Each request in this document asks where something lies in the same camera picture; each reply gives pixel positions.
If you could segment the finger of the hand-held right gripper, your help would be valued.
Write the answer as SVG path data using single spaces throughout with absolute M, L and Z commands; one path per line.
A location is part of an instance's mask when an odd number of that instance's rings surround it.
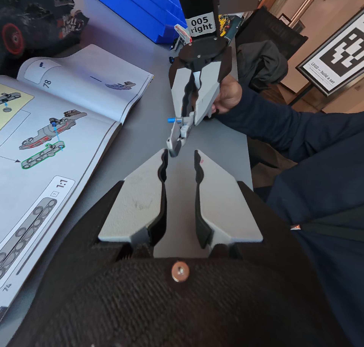
M 221 62 L 213 61 L 207 64 L 199 72 L 194 72 L 195 86 L 198 97 L 194 107 L 194 125 L 198 126 L 206 115 L 211 117 L 212 104 L 220 92 Z
M 176 119 L 187 117 L 191 112 L 191 99 L 195 89 L 199 90 L 199 71 L 194 72 L 186 67 L 177 69 L 171 85 Z

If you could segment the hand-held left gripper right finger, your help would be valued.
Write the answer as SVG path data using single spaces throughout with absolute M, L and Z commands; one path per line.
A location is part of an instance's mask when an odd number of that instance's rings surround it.
M 200 150 L 194 152 L 194 167 L 195 230 L 201 248 L 261 243 L 262 233 L 238 181 Z

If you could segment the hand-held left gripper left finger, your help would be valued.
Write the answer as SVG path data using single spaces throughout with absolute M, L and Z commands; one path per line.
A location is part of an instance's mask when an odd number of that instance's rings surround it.
M 161 149 L 123 181 L 98 234 L 103 242 L 156 245 L 166 232 L 166 168 Z

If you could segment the grey lego assembly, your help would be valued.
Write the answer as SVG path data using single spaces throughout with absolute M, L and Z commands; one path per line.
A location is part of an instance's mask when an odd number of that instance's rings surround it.
M 172 124 L 172 130 L 166 145 L 170 157 L 175 158 L 178 156 L 181 147 L 184 146 L 194 126 L 194 112 L 190 112 L 187 117 L 168 118 L 167 122 Z

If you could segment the person's right forearm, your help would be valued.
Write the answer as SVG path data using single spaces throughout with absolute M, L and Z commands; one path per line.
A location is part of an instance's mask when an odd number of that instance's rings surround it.
M 248 88 L 238 89 L 239 102 L 227 103 L 229 91 L 215 103 L 217 118 L 226 126 L 269 144 L 301 167 L 363 172 L 363 112 L 297 112 Z

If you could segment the lego piece with red sticker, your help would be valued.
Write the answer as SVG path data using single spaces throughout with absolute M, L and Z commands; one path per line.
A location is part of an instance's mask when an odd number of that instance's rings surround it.
M 172 46 L 172 49 L 174 51 L 177 51 L 180 44 L 189 45 L 192 43 L 192 37 L 190 36 L 188 28 L 184 28 L 179 24 L 176 24 L 174 26 L 174 29 L 176 33 L 178 34 L 178 38 L 176 40 L 176 43 Z

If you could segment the yellow and dark lego box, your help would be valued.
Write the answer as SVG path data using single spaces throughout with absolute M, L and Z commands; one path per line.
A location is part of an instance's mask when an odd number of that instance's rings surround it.
M 244 12 L 234 14 L 219 14 L 220 37 L 225 38 L 228 43 L 230 43 L 244 21 L 243 15 Z

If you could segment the lego instruction booklet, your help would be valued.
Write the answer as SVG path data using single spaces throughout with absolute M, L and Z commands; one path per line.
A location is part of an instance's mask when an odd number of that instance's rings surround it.
M 1 75 L 1 320 L 153 77 L 94 44 Z

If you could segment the monster truck lego box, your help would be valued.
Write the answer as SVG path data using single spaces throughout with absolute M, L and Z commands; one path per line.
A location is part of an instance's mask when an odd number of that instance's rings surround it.
M 88 22 L 74 0 L 0 0 L 0 74 L 15 78 L 27 59 L 78 44 Z

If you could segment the person's right hand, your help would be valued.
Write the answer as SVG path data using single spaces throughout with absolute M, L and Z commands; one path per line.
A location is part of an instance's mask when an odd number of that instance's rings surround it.
M 220 91 L 212 104 L 212 114 L 225 114 L 236 107 L 242 97 L 243 89 L 239 82 L 228 74 L 220 84 Z

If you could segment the brown chair seat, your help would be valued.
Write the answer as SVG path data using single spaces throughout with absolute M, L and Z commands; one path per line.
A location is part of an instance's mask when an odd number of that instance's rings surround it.
M 262 141 L 247 137 L 247 144 L 253 188 L 272 186 L 279 174 L 297 165 Z

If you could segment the dark jacket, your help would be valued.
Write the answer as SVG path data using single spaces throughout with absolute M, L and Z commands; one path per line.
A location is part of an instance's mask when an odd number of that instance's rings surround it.
M 271 40 L 265 40 L 238 46 L 237 69 L 239 84 L 261 93 L 287 75 L 288 61 Z

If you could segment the blue plastic storage bin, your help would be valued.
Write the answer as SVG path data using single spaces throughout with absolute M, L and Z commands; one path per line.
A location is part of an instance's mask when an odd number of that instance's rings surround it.
M 99 0 L 156 44 L 171 44 L 187 28 L 179 0 Z

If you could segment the black chair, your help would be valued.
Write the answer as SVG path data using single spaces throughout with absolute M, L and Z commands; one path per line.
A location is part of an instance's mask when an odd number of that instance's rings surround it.
M 271 40 L 288 61 L 308 37 L 293 30 L 263 7 L 255 10 L 242 24 L 235 38 L 236 52 L 240 44 L 265 40 Z

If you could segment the person's dark blue clothing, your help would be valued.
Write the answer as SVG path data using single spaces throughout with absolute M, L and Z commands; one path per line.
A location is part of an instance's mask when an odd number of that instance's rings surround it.
M 294 159 L 272 186 L 254 191 L 290 226 L 313 262 L 332 311 L 363 346 L 363 137 Z

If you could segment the framed sign with square marker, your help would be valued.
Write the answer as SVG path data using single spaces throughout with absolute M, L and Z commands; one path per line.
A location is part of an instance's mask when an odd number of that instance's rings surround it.
M 288 104 L 316 88 L 327 99 L 334 99 L 363 78 L 364 9 L 359 10 L 314 52 L 296 66 L 308 84 Z

